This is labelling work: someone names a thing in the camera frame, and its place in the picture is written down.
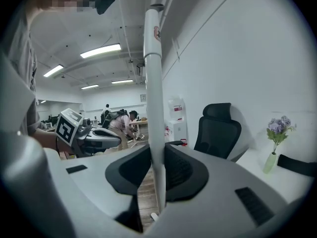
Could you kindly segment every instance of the human arm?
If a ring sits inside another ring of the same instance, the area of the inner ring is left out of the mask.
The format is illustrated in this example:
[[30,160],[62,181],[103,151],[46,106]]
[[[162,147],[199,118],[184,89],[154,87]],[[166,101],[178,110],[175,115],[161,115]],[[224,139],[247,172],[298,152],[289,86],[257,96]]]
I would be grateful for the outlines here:
[[[36,131],[30,136],[36,139],[42,145],[43,148],[51,148],[56,150],[57,136],[54,132],[48,132],[37,128]],[[58,141],[58,149],[60,152],[73,153],[71,147],[62,140]]]
[[123,121],[124,121],[125,131],[127,132],[127,134],[130,137],[135,138],[135,136],[133,135],[133,133],[131,131],[131,128],[130,128],[129,117],[128,116],[124,116]]

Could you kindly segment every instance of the black slot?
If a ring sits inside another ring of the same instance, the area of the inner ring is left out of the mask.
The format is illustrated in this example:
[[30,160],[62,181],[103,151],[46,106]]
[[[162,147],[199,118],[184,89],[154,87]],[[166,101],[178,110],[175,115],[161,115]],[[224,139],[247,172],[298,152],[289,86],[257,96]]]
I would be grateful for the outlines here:
[[75,172],[78,172],[78,171],[82,171],[84,169],[87,169],[86,166],[84,165],[79,165],[79,166],[75,166],[75,167],[71,167],[71,168],[68,168],[66,169],[66,171],[71,174],[71,173],[75,173]]
[[195,197],[206,185],[209,173],[206,166],[165,144],[166,202],[188,200]]
[[250,188],[236,189],[235,192],[258,226],[274,216],[273,212]]

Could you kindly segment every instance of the white wall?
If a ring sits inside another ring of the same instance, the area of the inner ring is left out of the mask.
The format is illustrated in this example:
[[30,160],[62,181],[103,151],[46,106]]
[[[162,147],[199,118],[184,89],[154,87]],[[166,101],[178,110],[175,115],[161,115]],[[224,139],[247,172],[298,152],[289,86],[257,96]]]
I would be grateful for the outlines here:
[[[248,147],[269,153],[267,123],[287,115],[297,131],[277,152],[315,161],[317,60],[309,28],[288,0],[227,0],[217,10],[223,1],[191,1],[187,14],[179,8],[188,0],[173,1],[162,29],[165,119],[168,98],[180,95],[193,148],[203,108],[231,102],[232,119],[242,125],[231,159]],[[179,44],[180,62],[170,37]]]
[[89,89],[83,91],[83,107],[85,116],[100,120],[102,110],[109,104],[112,111],[125,109],[135,110],[141,116],[146,116],[146,102],[141,102],[140,95],[146,94],[145,86],[114,86],[104,89]]
[[78,87],[71,87],[62,78],[45,78],[40,73],[36,74],[37,100],[82,103],[82,92]]
[[37,105],[37,111],[40,115],[40,120],[47,120],[49,116],[57,117],[60,112],[65,109],[72,109],[76,112],[80,112],[80,105],[79,103],[68,103],[68,102],[52,102],[47,101],[45,103],[40,103]]
[[79,107],[80,104],[78,103],[67,103],[67,102],[55,102],[51,103],[50,105],[50,111],[52,114],[52,117],[56,117],[65,109],[72,109],[75,112],[79,113]]
[[51,115],[50,105],[46,102],[39,104],[37,106],[37,111],[39,112],[40,121],[47,120]]

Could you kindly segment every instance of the red sticker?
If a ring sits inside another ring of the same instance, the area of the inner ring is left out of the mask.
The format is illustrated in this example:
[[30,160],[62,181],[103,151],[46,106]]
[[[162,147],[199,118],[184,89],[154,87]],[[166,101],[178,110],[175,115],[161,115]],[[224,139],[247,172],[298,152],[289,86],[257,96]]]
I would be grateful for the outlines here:
[[154,27],[154,37],[160,42],[160,30],[159,27]]

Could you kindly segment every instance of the white desk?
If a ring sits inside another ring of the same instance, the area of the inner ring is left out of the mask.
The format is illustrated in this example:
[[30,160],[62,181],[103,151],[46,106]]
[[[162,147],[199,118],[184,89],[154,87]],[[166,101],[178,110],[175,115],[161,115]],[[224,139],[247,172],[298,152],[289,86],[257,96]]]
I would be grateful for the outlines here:
[[90,122],[93,125],[93,127],[98,127],[98,120],[97,119],[90,120]]
[[48,131],[48,132],[54,132],[55,131],[55,127],[49,128],[49,129],[43,129],[44,131]]
[[148,120],[146,119],[145,121],[136,121],[136,120],[134,120],[134,121],[132,121],[132,122],[130,122],[130,125],[133,125],[133,126],[137,126],[137,128],[138,128],[138,131],[139,131],[139,133],[140,133],[140,128],[139,128],[139,124],[148,124]]
[[314,178],[277,166],[277,159],[270,173],[266,175],[262,170],[268,155],[269,153],[249,149],[236,163],[272,187],[287,203],[305,196]]

